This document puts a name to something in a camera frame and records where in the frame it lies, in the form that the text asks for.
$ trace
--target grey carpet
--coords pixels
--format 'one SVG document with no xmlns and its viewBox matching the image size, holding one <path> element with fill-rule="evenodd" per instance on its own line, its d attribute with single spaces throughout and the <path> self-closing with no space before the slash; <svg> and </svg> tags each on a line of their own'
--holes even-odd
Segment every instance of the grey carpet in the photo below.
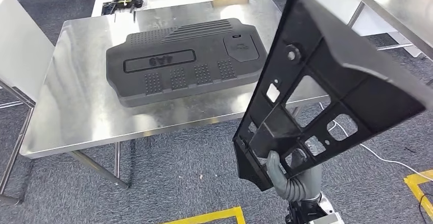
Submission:
<svg viewBox="0 0 433 224">
<path fill-rule="evenodd" d="M 53 43 L 63 21 L 90 16 L 93 7 L 93 0 L 19 1 Z M 285 0 L 274 1 L 282 9 Z M 369 39 L 377 46 L 393 43 L 387 35 Z M 401 49 L 387 53 L 423 82 L 433 78 L 429 59 L 412 58 Z M 0 99 L 13 100 L 3 90 Z M 317 104 L 311 105 L 301 119 L 319 111 Z M 0 172 L 25 113 L 24 106 L 0 111 Z M 433 112 L 425 112 L 365 145 L 418 171 L 431 169 L 432 118 Z M 24 196 L 25 201 L 17 207 L 0 205 L 0 224 L 162 223 L 235 206 L 242 207 L 247 223 L 283 223 L 286 203 L 273 190 L 260 192 L 237 177 L 231 137 L 238 123 L 233 120 L 123 142 L 121 177 L 131 184 L 128 190 L 117 188 L 67 155 L 32 161 L 19 157 L 7 194 Z M 350 129 L 347 121 L 340 123 Z M 84 153 L 113 170 L 113 145 Z M 358 146 L 324 163 L 323 191 L 346 223 L 421 223 L 418 202 L 403 182 L 410 174 Z M 432 193 L 433 184 L 425 183 L 421 189 Z M 213 223 L 235 222 L 232 218 Z"/>
</svg>

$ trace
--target black device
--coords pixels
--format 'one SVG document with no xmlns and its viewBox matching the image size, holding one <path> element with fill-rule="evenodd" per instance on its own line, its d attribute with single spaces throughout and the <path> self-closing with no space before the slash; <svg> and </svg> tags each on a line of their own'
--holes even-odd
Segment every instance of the black device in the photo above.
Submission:
<svg viewBox="0 0 433 224">
<path fill-rule="evenodd" d="M 331 99 L 329 106 L 302 127 L 285 104 L 304 76 L 312 77 Z M 267 92 L 276 87 L 272 101 Z M 233 137 L 238 174 L 262 191 L 271 188 L 265 165 L 270 150 L 280 155 L 288 179 L 388 130 L 426 108 L 430 88 L 377 51 L 315 0 L 287 0 L 270 53 L 247 111 Z M 340 114 L 357 132 L 338 141 L 327 125 Z M 310 152 L 317 137 L 325 150 Z M 301 150 L 306 160 L 290 168 L 285 158 Z"/>
<path fill-rule="evenodd" d="M 130 34 L 107 50 L 107 80 L 135 107 L 258 80 L 266 50 L 254 26 L 221 19 Z"/>
<path fill-rule="evenodd" d="M 113 0 L 102 4 L 102 15 L 113 14 L 117 9 L 140 8 L 143 6 L 143 0 Z"/>
</svg>

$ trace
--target stainless steel table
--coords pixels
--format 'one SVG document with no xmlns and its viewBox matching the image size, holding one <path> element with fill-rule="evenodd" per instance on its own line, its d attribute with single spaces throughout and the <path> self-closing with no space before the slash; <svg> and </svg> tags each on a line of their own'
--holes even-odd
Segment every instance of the stainless steel table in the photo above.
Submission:
<svg viewBox="0 0 433 224">
<path fill-rule="evenodd" d="M 433 0 L 361 0 L 433 60 Z M 396 45 L 407 47 L 411 44 Z"/>
<path fill-rule="evenodd" d="M 126 188 L 119 179 L 118 142 L 240 118 L 255 84 L 126 108 L 107 82 L 106 50 L 131 33 L 234 17 L 256 26 L 269 51 L 280 16 L 272 0 L 222 0 L 66 21 L 20 153 L 68 153 Z M 327 96 L 315 82 L 298 90 L 292 106 Z M 116 143 L 115 175 L 79 151 L 109 143 Z"/>
</svg>

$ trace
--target table leg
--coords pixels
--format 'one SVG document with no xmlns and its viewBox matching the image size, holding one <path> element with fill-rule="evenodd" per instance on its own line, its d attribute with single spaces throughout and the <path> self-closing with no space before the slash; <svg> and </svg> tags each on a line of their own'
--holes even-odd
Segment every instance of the table leg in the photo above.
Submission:
<svg viewBox="0 0 433 224">
<path fill-rule="evenodd" d="M 0 194 L 0 203 L 6 203 L 10 205 L 18 205 L 21 203 L 21 200 L 14 197 L 9 197 L 3 194 Z"/>
<path fill-rule="evenodd" d="M 14 95 L 18 100 L 20 100 L 22 103 L 26 104 L 29 108 L 34 108 L 36 103 L 32 101 L 31 99 L 27 99 L 25 96 L 20 94 L 18 91 L 16 91 L 14 88 L 0 80 L 0 86 L 3 87 L 3 89 L 9 91 L 12 95 Z"/>
<path fill-rule="evenodd" d="M 355 24 L 356 20 L 358 19 L 359 15 L 361 15 L 361 12 L 364 9 L 364 2 L 359 2 L 358 7 L 356 8 L 355 12 L 352 15 L 352 18 L 349 20 L 349 23 L 347 24 L 347 26 L 349 26 L 350 28 L 353 27 L 353 25 Z"/>
<path fill-rule="evenodd" d="M 100 166 L 98 163 L 96 163 L 93 159 L 85 155 L 84 153 L 80 151 L 72 151 L 68 153 L 71 157 L 74 159 L 80 161 L 84 166 L 96 171 L 97 174 L 103 176 L 104 178 L 108 179 L 109 181 L 113 182 L 115 185 L 119 185 L 123 189 L 128 188 L 128 184 L 123 182 L 121 179 L 114 176 L 111 172 L 109 172 L 106 168 Z"/>
<path fill-rule="evenodd" d="M 414 46 L 411 43 L 408 44 L 393 44 L 393 45 L 388 45 L 388 46 L 382 46 L 382 47 L 377 47 L 376 50 L 378 51 L 385 51 L 386 49 L 397 49 L 397 48 L 405 48 L 405 47 L 410 47 L 410 46 Z"/>
<path fill-rule="evenodd" d="M 121 143 L 116 142 L 114 149 L 114 176 L 121 177 Z"/>
<path fill-rule="evenodd" d="M 21 148 L 22 141 L 24 140 L 24 134 L 26 133 L 27 128 L 29 127 L 30 118 L 32 117 L 33 108 L 29 109 L 27 112 L 26 119 L 24 121 L 24 125 L 22 125 L 21 130 L 18 134 L 18 139 L 15 143 L 15 146 L 12 150 L 12 154 L 9 157 L 8 164 L 6 165 L 5 173 L 3 174 L 2 180 L 0 181 L 0 202 L 10 203 L 17 205 L 21 203 L 21 200 L 18 198 L 13 198 L 9 196 L 3 195 L 6 190 L 6 186 L 8 185 L 9 177 L 11 176 L 11 172 L 13 166 L 16 162 L 16 158 L 18 157 L 19 149 Z"/>
<path fill-rule="evenodd" d="M 299 116 L 299 114 L 302 112 L 302 108 L 303 106 L 295 107 L 292 113 L 293 118 L 297 118 Z"/>
</svg>

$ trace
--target white panel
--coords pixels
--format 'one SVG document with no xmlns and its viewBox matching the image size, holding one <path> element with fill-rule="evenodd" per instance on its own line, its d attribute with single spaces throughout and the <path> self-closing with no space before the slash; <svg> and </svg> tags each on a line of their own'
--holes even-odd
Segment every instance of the white panel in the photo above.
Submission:
<svg viewBox="0 0 433 224">
<path fill-rule="evenodd" d="M 365 6 L 352 29 L 361 36 L 395 32 L 395 28 L 383 20 L 370 7 Z"/>
<path fill-rule="evenodd" d="M 0 0 L 0 78 L 34 101 L 54 46 L 17 0 Z"/>
</svg>

